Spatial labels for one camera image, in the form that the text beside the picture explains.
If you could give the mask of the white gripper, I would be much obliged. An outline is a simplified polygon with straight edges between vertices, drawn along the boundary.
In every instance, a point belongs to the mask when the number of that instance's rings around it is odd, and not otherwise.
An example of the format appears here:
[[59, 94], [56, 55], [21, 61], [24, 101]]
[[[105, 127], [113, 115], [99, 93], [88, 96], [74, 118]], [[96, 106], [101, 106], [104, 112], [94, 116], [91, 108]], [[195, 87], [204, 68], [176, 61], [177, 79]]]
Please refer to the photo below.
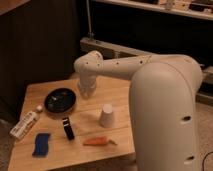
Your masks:
[[83, 98], [90, 98], [96, 90], [96, 83], [83, 82], [82, 80], [80, 80], [78, 82], [78, 89], [79, 89], [80, 95]]

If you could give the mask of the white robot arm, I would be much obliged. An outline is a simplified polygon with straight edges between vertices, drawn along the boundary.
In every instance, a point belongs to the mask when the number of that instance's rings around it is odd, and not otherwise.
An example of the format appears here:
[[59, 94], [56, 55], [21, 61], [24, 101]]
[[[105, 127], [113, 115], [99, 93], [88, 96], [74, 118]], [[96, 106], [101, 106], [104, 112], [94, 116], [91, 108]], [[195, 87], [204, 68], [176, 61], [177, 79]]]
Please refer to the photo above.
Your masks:
[[151, 54], [105, 60], [91, 51], [74, 63], [84, 95], [98, 75], [130, 82], [129, 112], [138, 171], [201, 171], [196, 93], [199, 64], [180, 54]]

